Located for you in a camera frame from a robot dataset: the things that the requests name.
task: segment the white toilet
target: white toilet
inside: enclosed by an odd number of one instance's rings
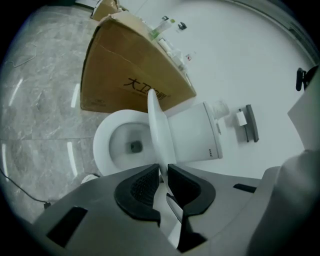
[[[167,117],[151,89],[148,113],[120,110],[102,121],[94,135],[93,156],[104,176],[159,163],[166,183],[168,164],[223,155],[216,121],[206,102]]]

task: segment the toilet drain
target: toilet drain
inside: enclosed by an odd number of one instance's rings
[[[137,141],[131,142],[130,149],[132,153],[140,153],[143,149],[141,141],[137,140]]]

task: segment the bottle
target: bottle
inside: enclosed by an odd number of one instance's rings
[[[175,23],[176,21],[172,18],[169,20],[167,19],[163,20],[155,29],[153,29],[150,32],[150,36],[152,39],[155,39],[157,36],[159,36],[163,31],[169,29],[172,26],[172,23]]]

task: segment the gray tile floor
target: gray tile floor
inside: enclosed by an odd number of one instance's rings
[[[26,20],[2,64],[1,167],[42,200],[59,199],[99,173],[93,137],[108,114],[81,110],[79,93],[72,107],[97,26],[90,15],[76,6],[44,6]],[[43,204],[3,176],[0,181],[13,210],[34,222]]]

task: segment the cardboard box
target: cardboard box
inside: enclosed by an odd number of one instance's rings
[[[80,104],[83,110],[112,113],[148,112],[148,91],[153,88],[162,110],[196,92],[156,40],[148,26],[128,11],[100,21],[83,65]]]
[[[115,14],[118,11],[119,6],[117,0],[100,0],[93,10],[92,19],[99,22],[102,18],[109,14]]]

